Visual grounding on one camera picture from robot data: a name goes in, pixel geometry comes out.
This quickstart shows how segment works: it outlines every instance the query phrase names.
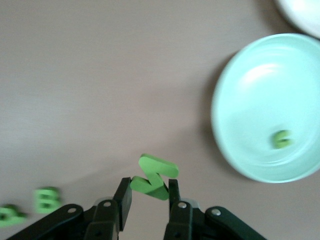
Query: gray tabletop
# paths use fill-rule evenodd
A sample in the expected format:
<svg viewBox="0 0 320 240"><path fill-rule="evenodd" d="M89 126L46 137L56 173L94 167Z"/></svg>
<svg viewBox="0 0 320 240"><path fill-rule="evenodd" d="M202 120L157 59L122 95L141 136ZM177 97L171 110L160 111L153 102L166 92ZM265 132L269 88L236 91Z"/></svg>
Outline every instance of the gray tabletop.
<svg viewBox="0 0 320 240"><path fill-rule="evenodd" d="M179 166L182 197L220 205L268 240L319 239L320 172L268 184L216 146L217 79L247 44L294 33L271 0L1 1L0 205L44 215L42 186L88 209L149 153ZM168 202L133 192L121 240L161 240Z"/></svg>

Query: table surface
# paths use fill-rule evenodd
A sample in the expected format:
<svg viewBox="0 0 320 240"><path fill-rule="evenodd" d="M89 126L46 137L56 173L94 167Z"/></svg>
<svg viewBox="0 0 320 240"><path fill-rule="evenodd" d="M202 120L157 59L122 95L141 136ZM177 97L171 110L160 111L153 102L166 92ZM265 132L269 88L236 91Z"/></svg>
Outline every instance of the table surface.
<svg viewBox="0 0 320 240"><path fill-rule="evenodd" d="M268 240L319 239L320 172L268 184L236 172L215 143L219 75L247 44L296 33L271 0L1 1L0 205L24 224L33 191L88 209L149 153L179 166L180 193L224 206ZM133 192L121 240L161 240L168 202Z"/></svg>

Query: light blue bowl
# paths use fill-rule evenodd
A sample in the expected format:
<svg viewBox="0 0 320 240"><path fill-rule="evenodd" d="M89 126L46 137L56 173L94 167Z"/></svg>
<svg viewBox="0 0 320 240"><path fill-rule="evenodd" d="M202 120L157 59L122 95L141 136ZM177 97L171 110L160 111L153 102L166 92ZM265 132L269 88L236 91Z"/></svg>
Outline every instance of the light blue bowl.
<svg viewBox="0 0 320 240"><path fill-rule="evenodd" d="M265 183L320 168L320 42L293 33L261 38L223 70L211 107L226 160Z"/></svg>

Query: turquoise plate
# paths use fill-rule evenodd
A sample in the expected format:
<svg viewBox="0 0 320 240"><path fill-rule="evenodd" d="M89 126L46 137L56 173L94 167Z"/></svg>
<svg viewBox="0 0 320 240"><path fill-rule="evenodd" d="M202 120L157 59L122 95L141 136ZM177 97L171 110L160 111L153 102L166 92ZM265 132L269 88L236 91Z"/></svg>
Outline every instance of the turquoise plate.
<svg viewBox="0 0 320 240"><path fill-rule="evenodd" d="M301 34L261 38L226 65L211 107L226 160L265 183L320 168L320 42Z"/></svg>

